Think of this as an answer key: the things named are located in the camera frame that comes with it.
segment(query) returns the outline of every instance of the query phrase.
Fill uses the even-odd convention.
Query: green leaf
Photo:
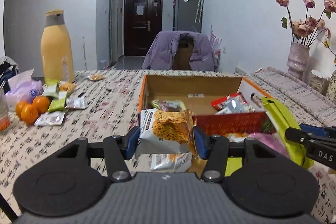
[[[325,15],[327,16],[327,18],[331,18],[331,12],[325,11]]]
[[[287,29],[287,18],[283,17],[281,19],[281,22],[282,22],[281,27]]]

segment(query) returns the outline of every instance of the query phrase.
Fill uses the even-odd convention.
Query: doorway
[[[109,1],[109,58],[110,64],[118,61],[118,0]]]
[[[163,0],[125,0],[124,55],[145,56],[162,30]]]

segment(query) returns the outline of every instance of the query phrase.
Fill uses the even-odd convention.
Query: dried rose
[[[335,13],[336,12],[336,1],[335,0],[324,0],[324,7],[327,12]]]
[[[325,24],[326,24],[326,22],[324,21],[324,19],[320,19],[320,21],[316,25],[317,30],[323,29]]]
[[[308,28],[313,31],[316,27],[317,24],[317,20],[311,16],[309,16],[306,20],[306,25],[308,26]]]
[[[315,2],[313,0],[303,0],[306,5],[306,8],[315,8]]]
[[[275,0],[280,6],[286,7],[289,4],[289,0]]]
[[[312,33],[312,30],[300,19],[300,21],[293,22],[293,32],[299,37],[307,37]]]

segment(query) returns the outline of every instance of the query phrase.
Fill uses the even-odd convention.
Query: purple jacket
[[[187,37],[194,40],[194,50],[189,60],[191,69],[215,71],[215,61],[208,37],[205,34],[188,31],[159,32],[146,54],[142,69],[172,69],[179,41]]]

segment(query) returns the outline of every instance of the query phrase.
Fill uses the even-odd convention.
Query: bottle label
[[[69,78],[69,68],[68,68],[68,58],[67,57],[62,58],[62,73],[63,73],[62,80],[65,82],[69,82],[70,78]]]

